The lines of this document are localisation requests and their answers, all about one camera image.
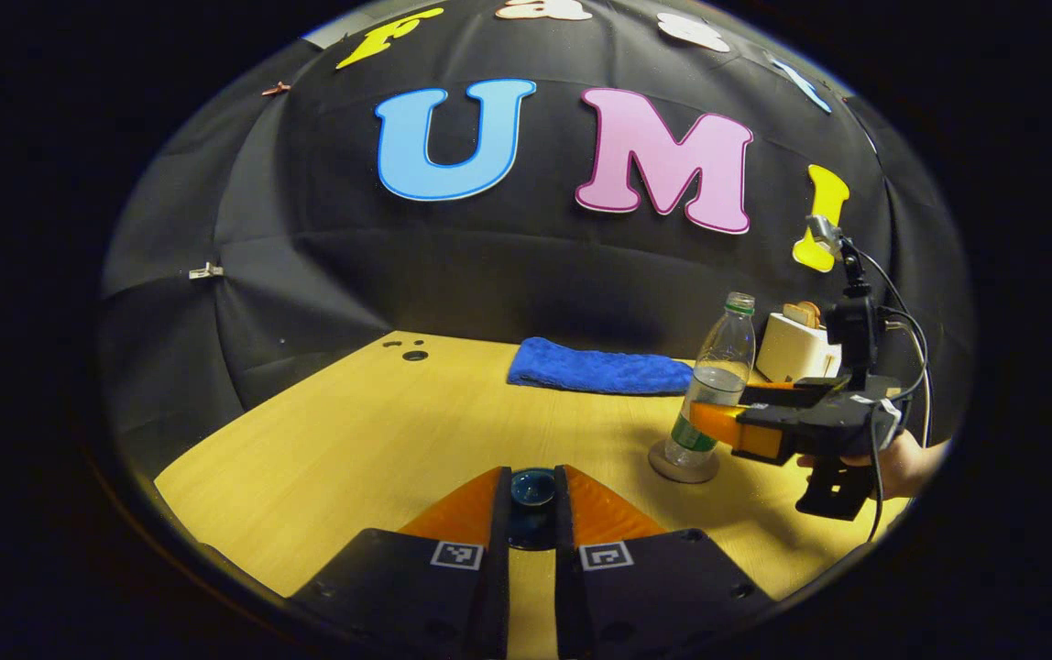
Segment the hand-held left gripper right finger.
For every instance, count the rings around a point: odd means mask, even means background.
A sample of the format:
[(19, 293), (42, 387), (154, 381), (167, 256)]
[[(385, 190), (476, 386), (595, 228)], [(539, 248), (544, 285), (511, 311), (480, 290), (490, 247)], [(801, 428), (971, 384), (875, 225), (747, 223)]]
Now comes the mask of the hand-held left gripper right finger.
[(706, 531), (665, 531), (575, 467), (554, 477), (563, 659), (675, 659), (774, 605)]

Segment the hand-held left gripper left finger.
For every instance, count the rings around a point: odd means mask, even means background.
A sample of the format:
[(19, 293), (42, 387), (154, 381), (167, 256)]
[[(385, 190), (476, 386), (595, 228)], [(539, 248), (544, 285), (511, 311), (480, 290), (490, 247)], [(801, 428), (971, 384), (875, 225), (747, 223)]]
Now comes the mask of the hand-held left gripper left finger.
[(459, 486), (398, 531), (359, 531), (291, 594), (353, 657), (504, 659), (510, 471)]

